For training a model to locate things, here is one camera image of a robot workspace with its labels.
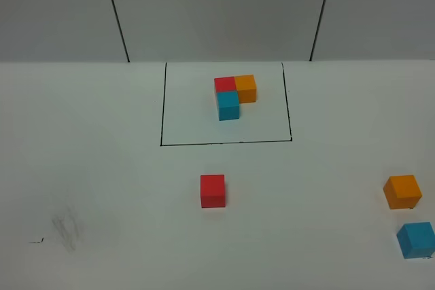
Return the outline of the template orange cube block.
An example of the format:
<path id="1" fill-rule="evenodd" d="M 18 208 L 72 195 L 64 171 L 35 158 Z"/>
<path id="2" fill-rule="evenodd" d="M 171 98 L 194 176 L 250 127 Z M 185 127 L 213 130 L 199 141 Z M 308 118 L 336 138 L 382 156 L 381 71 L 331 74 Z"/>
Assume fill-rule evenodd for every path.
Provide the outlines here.
<path id="1" fill-rule="evenodd" d="M 254 103 L 257 99 L 257 87 L 254 75 L 234 77 L 240 103 Z"/>

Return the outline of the template blue cube block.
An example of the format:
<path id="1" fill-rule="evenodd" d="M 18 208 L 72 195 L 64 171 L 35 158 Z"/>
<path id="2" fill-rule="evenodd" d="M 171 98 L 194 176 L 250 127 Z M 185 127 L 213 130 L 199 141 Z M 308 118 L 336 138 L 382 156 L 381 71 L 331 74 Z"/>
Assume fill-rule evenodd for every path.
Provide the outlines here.
<path id="1" fill-rule="evenodd" d="M 219 121 L 240 118 L 240 102 L 237 91 L 218 92 L 216 100 Z"/>

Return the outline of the template red cube block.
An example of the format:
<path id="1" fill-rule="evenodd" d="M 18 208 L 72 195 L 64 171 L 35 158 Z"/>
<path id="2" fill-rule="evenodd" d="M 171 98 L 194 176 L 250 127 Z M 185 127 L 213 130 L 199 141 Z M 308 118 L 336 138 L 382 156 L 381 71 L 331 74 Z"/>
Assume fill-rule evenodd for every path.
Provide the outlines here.
<path id="1" fill-rule="evenodd" d="M 219 105 L 239 101 L 234 77 L 217 77 L 214 79 L 215 95 Z"/>

